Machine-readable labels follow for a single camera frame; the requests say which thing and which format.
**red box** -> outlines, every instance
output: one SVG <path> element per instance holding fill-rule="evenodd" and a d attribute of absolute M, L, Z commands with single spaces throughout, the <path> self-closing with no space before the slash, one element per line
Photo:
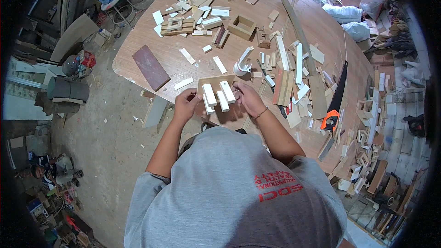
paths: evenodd
<path fill-rule="evenodd" d="M 89 68 L 92 68 L 95 66 L 95 56 L 88 51 L 81 50 L 80 54 L 78 55 L 80 57 L 80 63 L 84 66 L 87 66 Z"/>

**stool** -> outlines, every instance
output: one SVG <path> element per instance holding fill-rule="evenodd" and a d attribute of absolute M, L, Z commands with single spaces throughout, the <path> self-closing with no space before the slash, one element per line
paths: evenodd
<path fill-rule="evenodd" d="M 101 11 L 104 11 L 104 12 L 106 13 L 106 15 L 108 16 L 108 14 L 107 14 L 107 10 L 109 10 L 110 8 L 114 8 L 115 11 L 119 14 L 119 16 L 121 16 L 122 19 L 123 19 L 127 24 L 129 24 L 129 26 L 133 29 L 133 26 L 129 23 L 129 21 L 127 20 L 127 18 L 124 17 L 123 14 L 121 14 L 121 13 L 119 12 L 118 8 L 115 7 L 115 5 L 116 5 L 119 1 L 120 1 L 120 0 L 112 0 L 112 1 L 109 2 L 108 4 L 101 4 Z M 126 1 L 127 1 L 127 3 L 129 3 L 129 5 L 130 5 L 131 8 L 132 8 L 132 11 L 130 12 L 130 14 L 132 14 L 132 12 L 135 11 L 135 6 L 133 6 L 133 4 L 132 4 L 129 0 L 126 0 Z M 112 19 L 112 23 L 113 23 L 113 25 L 114 25 L 115 28 L 116 28 L 117 25 L 116 25 L 116 22 L 115 22 L 114 20 L 115 20 L 115 17 L 113 17 L 113 19 Z"/>

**person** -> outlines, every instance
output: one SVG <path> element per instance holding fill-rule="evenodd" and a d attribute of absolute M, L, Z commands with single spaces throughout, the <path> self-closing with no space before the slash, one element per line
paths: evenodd
<path fill-rule="evenodd" d="M 43 183 L 49 186 L 49 189 L 54 187 L 61 187 L 72 181 L 76 186 L 79 186 L 77 178 L 83 177 L 82 170 L 74 172 L 74 167 L 70 157 L 65 154 L 60 154 L 56 158 L 49 159 L 48 155 L 36 156 L 33 153 L 32 166 L 30 172 L 25 170 L 16 175 L 16 177 L 33 176 L 36 179 L 41 179 Z"/>
<path fill-rule="evenodd" d="M 235 82 L 236 103 L 262 132 L 221 126 L 179 141 L 201 96 L 183 91 L 175 114 L 136 181 L 124 247 L 337 247 L 346 230 L 341 201 L 315 159 L 250 86 Z"/>

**plastic bag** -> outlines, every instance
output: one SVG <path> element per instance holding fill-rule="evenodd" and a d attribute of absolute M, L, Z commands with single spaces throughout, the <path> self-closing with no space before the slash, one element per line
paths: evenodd
<path fill-rule="evenodd" d="M 380 9 L 382 4 L 386 0 L 361 0 L 360 7 L 365 11 L 372 19 L 377 21 L 380 15 Z"/>
<path fill-rule="evenodd" d="M 360 42 L 370 37 L 370 28 L 367 25 L 367 21 L 361 23 L 350 22 L 341 26 L 355 40 L 355 42 Z"/>
<path fill-rule="evenodd" d="M 360 22 L 363 10 L 354 6 L 332 6 L 324 4 L 322 7 L 325 12 L 330 14 L 338 23 Z"/>

